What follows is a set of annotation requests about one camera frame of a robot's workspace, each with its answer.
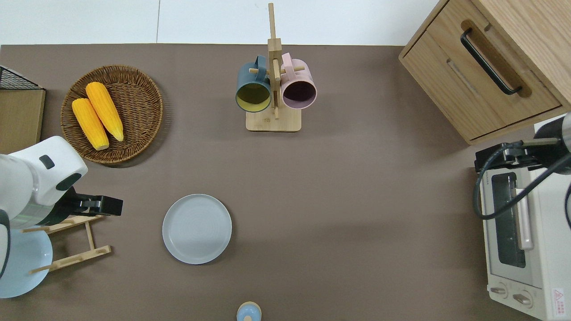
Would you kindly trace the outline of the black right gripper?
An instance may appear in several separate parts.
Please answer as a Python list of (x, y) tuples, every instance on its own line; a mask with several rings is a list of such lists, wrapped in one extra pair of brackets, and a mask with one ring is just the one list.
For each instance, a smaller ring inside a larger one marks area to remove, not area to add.
[(522, 142), (501, 143), (475, 153), (475, 172), (534, 167), (537, 159), (528, 153)]

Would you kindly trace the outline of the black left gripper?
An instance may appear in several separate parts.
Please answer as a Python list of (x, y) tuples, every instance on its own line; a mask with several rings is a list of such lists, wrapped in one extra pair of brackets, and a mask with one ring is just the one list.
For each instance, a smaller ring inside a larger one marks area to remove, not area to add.
[(88, 213), (94, 216), (120, 217), (123, 211), (123, 201), (108, 196), (90, 196), (78, 194), (74, 187), (70, 187), (53, 207), (53, 224), (59, 224), (70, 215), (82, 213), (88, 206), (82, 206), (83, 201), (92, 202)]

